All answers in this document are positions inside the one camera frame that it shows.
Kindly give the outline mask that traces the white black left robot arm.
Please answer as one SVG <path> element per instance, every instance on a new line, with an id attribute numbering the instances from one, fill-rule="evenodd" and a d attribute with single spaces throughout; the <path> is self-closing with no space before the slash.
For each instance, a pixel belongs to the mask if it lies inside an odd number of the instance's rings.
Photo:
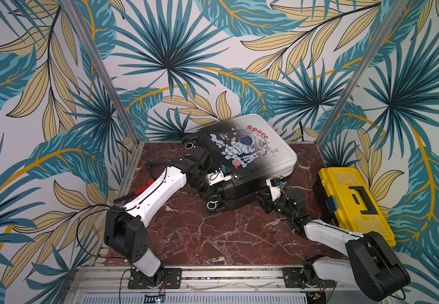
<path id="1" fill-rule="evenodd" d="M 149 286 L 162 282 L 164 266 L 151 250 L 147 227 L 180 188 L 186 184 L 195 188 L 204 186 L 211 164 L 210 152 L 197 147 L 186 157 L 171 159 L 162 174 L 135 199 L 107 211 L 104 243 L 146 277 Z"/>

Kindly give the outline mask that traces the white space-print kids suitcase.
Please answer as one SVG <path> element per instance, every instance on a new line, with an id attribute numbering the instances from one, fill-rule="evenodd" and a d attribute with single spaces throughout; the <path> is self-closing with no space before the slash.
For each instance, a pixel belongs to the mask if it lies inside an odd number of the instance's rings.
<path id="1" fill-rule="evenodd" d="M 261 116 L 248 114 L 205 125 L 182 139 L 190 154 L 204 148 L 211 154 L 208 174 L 223 171 L 230 181 L 198 190 L 209 212 L 231 211 L 257 201 L 256 192 L 270 190 L 266 180 L 289 180 L 298 160 L 296 152 Z"/>

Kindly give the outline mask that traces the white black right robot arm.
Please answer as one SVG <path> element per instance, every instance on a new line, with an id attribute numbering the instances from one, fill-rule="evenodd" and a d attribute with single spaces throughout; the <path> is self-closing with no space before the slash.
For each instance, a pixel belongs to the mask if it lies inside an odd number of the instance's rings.
<path id="1" fill-rule="evenodd" d="M 356 233 L 312 218 L 303 194 L 298 191 L 275 187 L 258 192 L 256 197 L 265 212 L 276 211 L 283 215 L 295 235 L 344 255 L 343 259 L 322 256 L 309 259 L 302 267 L 301 286 L 326 281 L 345 283 L 379 301 L 411 283 L 405 266 L 381 234 Z"/>

